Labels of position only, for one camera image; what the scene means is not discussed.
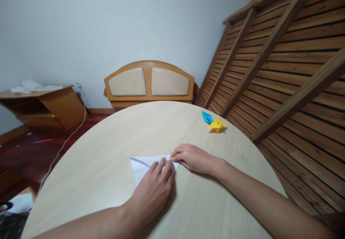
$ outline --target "white cable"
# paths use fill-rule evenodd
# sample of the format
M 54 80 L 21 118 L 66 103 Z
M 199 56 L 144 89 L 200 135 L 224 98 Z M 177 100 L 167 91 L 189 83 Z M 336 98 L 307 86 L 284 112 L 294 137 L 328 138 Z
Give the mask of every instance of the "white cable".
M 85 101 L 86 101 L 86 100 L 87 100 L 87 97 L 86 97 L 84 91 L 82 90 L 81 87 L 79 87 L 79 88 L 80 88 L 80 91 L 81 91 L 81 92 L 83 93 L 83 95 L 85 96 Z M 43 186 L 43 184 L 45 183 L 45 180 L 47 179 L 48 175 L 50 174 L 51 168 L 52 168 L 53 164 L 54 164 L 55 161 L 58 159 L 59 154 L 60 154 L 60 151 L 65 147 L 67 141 L 68 141 L 68 140 L 79 130 L 79 128 L 84 124 L 85 119 L 86 119 L 85 101 L 84 101 L 84 110 L 85 110 L 85 112 L 84 112 L 84 120 L 83 120 L 82 124 L 80 124 L 80 126 L 79 126 L 79 127 L 68 137 L 68 139 L 67 139 L 67 140 L 65 141 L 65 143 L 63 144 L 62 148 L 60 148 L 60 150 L 58 151 L 58 153 L 57 153 L 57 155 L 56 155 L 56 158 L 53 160 L 53 162 L 51 162 L 51 164 L 50 164 L 50 166 L 49 166 L 49 170 L 48 170 L 47 174 L 44 176 L 43 180 L 41 181 L 41 185 L 40 185 L 40 188 L 38 189 L 38 193 L 40 193 L 40 191 L 41 191 L 41 189 L 42 189 L 42 186 Z

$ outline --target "light wooden table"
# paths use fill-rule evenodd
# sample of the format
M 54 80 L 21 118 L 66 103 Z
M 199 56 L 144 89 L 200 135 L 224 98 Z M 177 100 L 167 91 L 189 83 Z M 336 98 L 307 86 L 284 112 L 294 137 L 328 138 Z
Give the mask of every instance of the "light wooden table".
M 119 206 L 135 189 L 130 156 L 170 154 L 190 143 L 222 157 L 286 197 L 254 144 L 227 120 L 222 133 L 207 129 L 195 105 L 160 101 L 135 105 L 104 119 L 67 151 L 48 177 L 27 220 L 30 238 L 86 214 Z M 138 236 L 150 238 L 270 238 L 220 183 L 180 165 L 167 207 Z

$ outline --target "white paper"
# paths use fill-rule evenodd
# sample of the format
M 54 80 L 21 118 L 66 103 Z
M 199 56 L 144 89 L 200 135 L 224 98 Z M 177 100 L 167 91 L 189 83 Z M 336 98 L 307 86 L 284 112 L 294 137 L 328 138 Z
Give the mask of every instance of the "white paper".
M 59 89 L 62 89 L 62 86 L 42 86 L 39 83 L 28 79 L 22 82 L 22 86 L 11 88 L 11 92 L 29 94 L 31 92 L 44 92 Z
M 14 214 L 28 212 L 33 206 L 32 193 L 17 195 L 10 202 L 13 203 L 13 207 L 8 212 Z
M 165 168 L 166 162 L 169 160 L 170 155 L 163 155 L 163 156 L 131 156 L 130 163 L 132 164 L 132 168 L 134 171 L 135 182 L 137 185 L 150 169 L 151 165 L 154 162 L 159 162 L 163 157 L 165 157 L 166 161 L 164 163 L 163 170 Z M 173 162 L 171 165 L 171 169 L 173 172 L 179 167 L 179 162 Z

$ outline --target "hand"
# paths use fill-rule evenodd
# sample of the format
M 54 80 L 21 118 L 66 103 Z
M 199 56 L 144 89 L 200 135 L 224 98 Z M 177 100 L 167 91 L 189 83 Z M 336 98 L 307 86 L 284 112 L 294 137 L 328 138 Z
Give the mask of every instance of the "hand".
M 191 144 L 180 144 L 170 155 L 171 161 L 180 161 L 189 170 L 205 174 L 211 174 L 217 159 L 219 158 Z
M 154 162 L 128 200 L 128 205 L 134 211 L 135 219 L 140 219 L 142 226 L 147 225 L 163 209 L 171 191 L 174 176 L 172 162 L 168 161 L 162 168 L 165 158 L 159 163 Z

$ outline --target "blue origami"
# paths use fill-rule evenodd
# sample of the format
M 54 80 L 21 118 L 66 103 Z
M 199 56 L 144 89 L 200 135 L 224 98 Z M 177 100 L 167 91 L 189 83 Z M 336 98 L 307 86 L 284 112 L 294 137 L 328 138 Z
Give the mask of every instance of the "blue origami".
M 202 117 L 204 118 L 204 121 L 206 121 L 208 124 L 211 124 L 213 123 L 213 120 L 212 120 L 212 115 L 206 113 L 206 112 L 202 112 Z

